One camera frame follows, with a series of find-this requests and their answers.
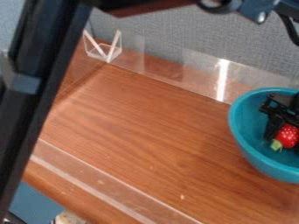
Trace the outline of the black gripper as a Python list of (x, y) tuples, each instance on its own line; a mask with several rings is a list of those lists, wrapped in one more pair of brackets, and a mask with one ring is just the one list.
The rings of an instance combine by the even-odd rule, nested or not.
[(294, 94), (269, 93), (258, 110), (268, 115), (264, 139), (269, 141), (285, 123), (299, 127), (299, 92)]

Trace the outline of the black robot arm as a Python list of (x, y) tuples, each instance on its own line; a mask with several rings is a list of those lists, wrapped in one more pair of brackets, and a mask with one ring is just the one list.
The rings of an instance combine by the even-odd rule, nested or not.
[(0, 223), (3, 222), (54, 96), (93, 9), (114, 17), (189, 4), (262, 24), (281, 18), (299, 46), (299, 0), (25, 0), (10, 47), (0, 52)]

